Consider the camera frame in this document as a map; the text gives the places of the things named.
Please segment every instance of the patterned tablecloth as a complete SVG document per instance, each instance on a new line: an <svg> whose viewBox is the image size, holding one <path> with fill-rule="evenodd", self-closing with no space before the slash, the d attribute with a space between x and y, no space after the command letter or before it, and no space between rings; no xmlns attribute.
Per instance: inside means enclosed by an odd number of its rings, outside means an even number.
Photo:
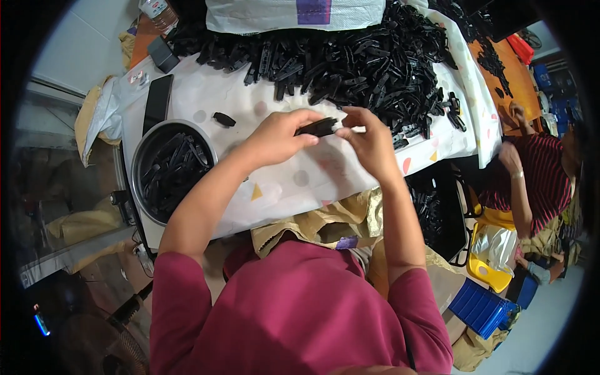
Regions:
<svg viewBox="0 0 600 375"><path fill-rule="evenodd" d="M415 173L437 160L479 154L483 167L489 163L500 145L498 115L479 68L473 61L456 24L438 12L419 9L434 22L448 29L450 51L458 71L445 64L434 64L438 85L444 93L454 91L462 103L462 119L467 131L456 130L446 116L433 118L430 139L409 139L409 145L396 152L405 175ZM197 55L184 58L170 73L175 76L168 118L181 118L202 128L211 139L219 159L244 139L273 111L290 111L310 107L308 96L285 96L274 100L273 84L261 80L244 86L246 69L225 74L209 66L199 66ZM121 115L126 172L131 183L131 161L142 138L142 124L148 86L132 77L142 72L156 79L159 72L150 57L135 66L121 79ZM327 101L311 109L326 116L342 119L345 114ZM223 112L237 123L224 128L212 118ZM274 220L289 217L327 205L354 193L373 188L377 181L359 164L352 147L335 135L322 138L319 145L301 151L289 161L261 168L243 182L229 203L214 238L229 235ZM143 213L142 223L148 245L158 248L164 228Z"/></svg>

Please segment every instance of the smartphone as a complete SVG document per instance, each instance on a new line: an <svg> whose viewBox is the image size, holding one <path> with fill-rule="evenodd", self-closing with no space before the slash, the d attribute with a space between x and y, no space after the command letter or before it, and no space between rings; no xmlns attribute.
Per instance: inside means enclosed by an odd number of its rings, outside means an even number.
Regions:
<svg viewBox="0 0 600 375"><path fill-rule="evenodd" d="M146 113L144 114L142 137L154 125L167 119L172 86L172 74L168 74L150 82L148 100L146 101Z"/></svg>

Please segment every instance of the plastic bottle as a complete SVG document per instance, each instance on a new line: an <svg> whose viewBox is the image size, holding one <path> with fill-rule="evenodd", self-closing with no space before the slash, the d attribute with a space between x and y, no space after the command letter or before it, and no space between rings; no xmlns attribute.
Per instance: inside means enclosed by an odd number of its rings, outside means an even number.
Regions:
<svg viewBox="0 0 600 375"><path fill-rule="evenodd" d="M163 34L168 34L179 20L166 0L140 0L139 8Z"/></svg>

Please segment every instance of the maroon shirt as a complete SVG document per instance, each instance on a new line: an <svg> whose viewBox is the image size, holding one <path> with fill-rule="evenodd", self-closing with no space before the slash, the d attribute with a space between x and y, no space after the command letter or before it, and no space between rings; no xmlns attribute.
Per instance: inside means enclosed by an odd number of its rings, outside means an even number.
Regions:
<svg viewBox="0 0 600 375"><path fill-rule="evenodd" d="M571 180L562 167L562 145L549 134L511 137L523 165L527 199L533 220L531 237L536 236L550 220L563 212L571 201ZM493 172L486 189L479 195L485 207L511 210L511 176L495 158L489 168Z"/></svg>
<svg viewBox="0 0 600 375"><path fill-rule="evenodd" d="M152 374L327 374L351 365L449 374L452 347L427 272L384 300L349 253L287 241L227 282L215 305L193 259L165 253L154 272Z"/></svg>

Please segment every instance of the stainless steel bowl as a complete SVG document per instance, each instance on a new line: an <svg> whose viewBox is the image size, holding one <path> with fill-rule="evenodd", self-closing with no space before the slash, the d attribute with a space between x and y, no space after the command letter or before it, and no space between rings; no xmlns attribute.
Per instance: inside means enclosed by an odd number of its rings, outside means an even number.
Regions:
<svg viewBox="0 0 600 375"><path fill-rule="evenodd" d="M133 154L133 164L131 166L131 189L135 204L148 216L153 222L161 226L166 226L169 217L165 215L155 215L142 197L142 176L150 169L156 154L165 142L168 142L175 134L185 133L194 137L195 141L203 144L210 151L212 160L207 160L209 166L215 166L217 163L217 153L212 147L211 140L206 133L193 122L182 119L171 119L159 122L151 128L138 143Z"/></svg>

